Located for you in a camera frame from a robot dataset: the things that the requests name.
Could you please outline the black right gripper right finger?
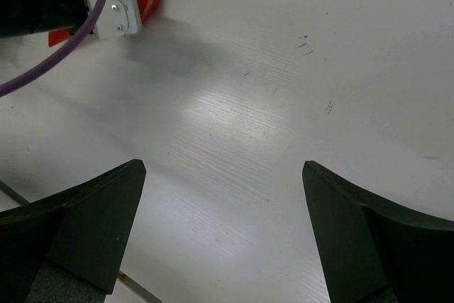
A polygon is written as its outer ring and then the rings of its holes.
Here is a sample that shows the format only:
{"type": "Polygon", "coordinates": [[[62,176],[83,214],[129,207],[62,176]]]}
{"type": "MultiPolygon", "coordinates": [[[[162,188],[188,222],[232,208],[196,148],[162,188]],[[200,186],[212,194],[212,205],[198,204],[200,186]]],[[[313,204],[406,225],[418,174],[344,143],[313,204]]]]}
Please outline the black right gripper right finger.
{"type": "Polygon", "coordinates": [[[452,302],[453,222],[367,191],[314,161],[302,181],[332,302],[452,302]]]}

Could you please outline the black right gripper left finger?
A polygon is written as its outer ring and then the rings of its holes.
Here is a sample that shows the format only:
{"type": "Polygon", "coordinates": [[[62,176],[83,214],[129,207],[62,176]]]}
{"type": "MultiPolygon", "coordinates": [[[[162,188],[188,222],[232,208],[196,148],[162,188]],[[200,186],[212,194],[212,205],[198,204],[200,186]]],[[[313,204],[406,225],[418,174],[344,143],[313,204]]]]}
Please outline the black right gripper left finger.
{"type": "Polygon", "coordinates": [[[1,212],[2,302],[103,302],[145,182],[141,160],[1,212]]]}

